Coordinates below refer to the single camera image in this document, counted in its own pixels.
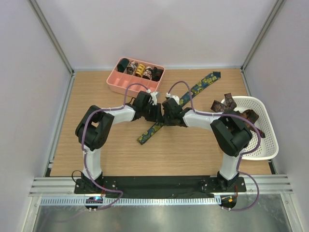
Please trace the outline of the blue yellow floral tie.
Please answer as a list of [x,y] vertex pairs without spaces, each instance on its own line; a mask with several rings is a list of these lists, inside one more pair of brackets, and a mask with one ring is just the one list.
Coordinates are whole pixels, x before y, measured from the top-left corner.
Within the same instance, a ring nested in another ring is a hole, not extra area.
[[[208,86],[218,81],[221,78],[221,72],[211,72],[204,78],[202,78],[199,82],[197,82],[193,87],[190,88],[190,91],[187,91],[180,98],[180,106],[185,106],[190,102],[189,93],[191,93],[192,98],[206,89]],[[145,144],[155,133],[157,133],[162,127],[164,127],[164,123],[156,122],[154,123],[146,132],[144,132],[140,137],[137,138],[137,142],[140,145]]]

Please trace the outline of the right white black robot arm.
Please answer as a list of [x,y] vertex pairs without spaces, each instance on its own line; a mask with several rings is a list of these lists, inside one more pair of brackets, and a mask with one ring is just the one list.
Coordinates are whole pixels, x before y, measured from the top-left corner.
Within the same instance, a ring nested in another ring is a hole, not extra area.
[[222,191],[231,190],[239,177],[241,153],[249,145],[252,133],[241,117],[227,112],[213,115],[209,112],[195,111],[190,107],[183,109],[174,98],[163,103],[164,124],[167,126],[195,127],[212,131],[223,151],[223,161],[217,173],[217,185]]

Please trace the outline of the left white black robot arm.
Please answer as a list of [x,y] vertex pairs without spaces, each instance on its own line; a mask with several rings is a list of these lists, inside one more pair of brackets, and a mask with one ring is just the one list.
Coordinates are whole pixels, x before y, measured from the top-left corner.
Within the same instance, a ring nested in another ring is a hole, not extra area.
[[78,124],[75,135],[84,154],[83,179],[91,193],[102,189],[101,148],[106,143],[111,127],[141,117],[150,122],[162,119],[161,104],[157,102],[157,91],[140,91],[132,103],[115,108],[89,107]]

